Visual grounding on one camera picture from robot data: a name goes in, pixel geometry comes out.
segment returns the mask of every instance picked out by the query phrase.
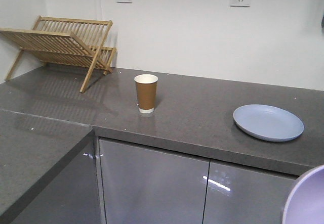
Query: gray cabinet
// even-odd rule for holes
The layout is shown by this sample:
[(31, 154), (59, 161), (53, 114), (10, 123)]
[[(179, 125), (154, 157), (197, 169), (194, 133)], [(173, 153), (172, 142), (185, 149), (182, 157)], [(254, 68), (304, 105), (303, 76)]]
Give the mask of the gray cabinet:
[(204, 224), (280, 224), (294, 178), (211, 162)]
[(203, 221), (209, 161), (99, 141), (107, 223)]
[(92, 138), (12, 224), (100, 224)]

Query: cup bottom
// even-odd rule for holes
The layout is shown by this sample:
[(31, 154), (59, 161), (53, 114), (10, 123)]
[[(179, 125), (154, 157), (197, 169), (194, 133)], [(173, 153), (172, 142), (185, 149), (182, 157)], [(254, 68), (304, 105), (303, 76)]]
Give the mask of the cup bottom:
[(151, 109), (141, 109), (141, 108), (138, 108), (138, 110), (140, 111), (140, 113), (149, 114), (149, 113), (152, 113), (154, 111), (154, 108), (151, 108)]

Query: gray countertop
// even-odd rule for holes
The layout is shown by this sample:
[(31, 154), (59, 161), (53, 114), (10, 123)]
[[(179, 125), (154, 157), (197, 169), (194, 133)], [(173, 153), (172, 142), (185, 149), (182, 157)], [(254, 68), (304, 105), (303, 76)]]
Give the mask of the gray countertop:
[(6, 111), (0, 111), (0, 119), (2, 215), (91, 129), (88, 126)]
[[(0, 139), (6, 139), (0, 146), (5, 180), (1, 189), (39, 168), (46, 172), (89, 132), (80, 124), (93, 126), (98, 136), (293, 175), (324, 164), (324, 92), (154, 73), (159, 77), (157, 106), (152, 114), (143, 115), (138, 112), (134, 84), (134, 77), (143, 73), (147, 72), (115, 69), (107, 76), (95, 72), (84, 94), (78, 90), (85, 71), (74, 67), (51, 65), (1, 84)], [(305, 131), (284, 143), (253, 138), (233, 122), (233, 111), (246, 104), (286, 109), (302, 119)], [(40, 119), (57, 124), (57, 129), (46, 128), (37, 122)], [(44, 133), (38, 133), (38, 125)], [(51, 158), (47, 149), (58, 155)], [(15, 168), (9, 168), (8, 161)], [(38, 177), (37, 173), (28, 177), (28, 185)], [(17, 185), (18, 195), (28, 185)], [(16, 198), (9, 190), (4, 192), (1, 200), (11, 203)]]

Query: countertop edge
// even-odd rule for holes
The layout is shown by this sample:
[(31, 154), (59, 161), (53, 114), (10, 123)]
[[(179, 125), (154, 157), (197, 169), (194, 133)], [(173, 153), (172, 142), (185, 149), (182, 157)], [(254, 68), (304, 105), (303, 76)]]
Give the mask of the countertop edge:
[(239, 152), (231, 152), (222, 149), (209, 148), (202, 145), (179, 142), (159, 137), (147, 136), (135, 132), (108, 129), (100, 126), (92, 126), (97, 137), (110, 138), (119, 141), (126, 141), (136, 145), (154, 147), (178, 153), (208, 158), (212, 160), (224, 161), (228, 163), (240, 164), (278, 173), (300, 176), (304, 172), (313, 168), (297, 163), (278, 161), (269, 158), (262, 158)]
[(94, 140), (93, 129), (73, 146), (50, 170), (34, 183), (18, 200), (16, 200), (1, 216), (0, 223), (11, 223), (33, 199), (77, 156), (77, 154)]

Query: glossy cabinet door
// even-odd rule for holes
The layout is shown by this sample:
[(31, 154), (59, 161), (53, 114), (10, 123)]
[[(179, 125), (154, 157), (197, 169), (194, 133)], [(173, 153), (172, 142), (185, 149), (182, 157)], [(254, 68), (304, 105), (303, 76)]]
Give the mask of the glossy cabinet door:
[(100, 140), (108, 224), (201, 224), (209, 161)]
[(12, 224), (101, 224), (91, 141)]
[(294, 179), (211, 162), (204, 224), (280, 224)]

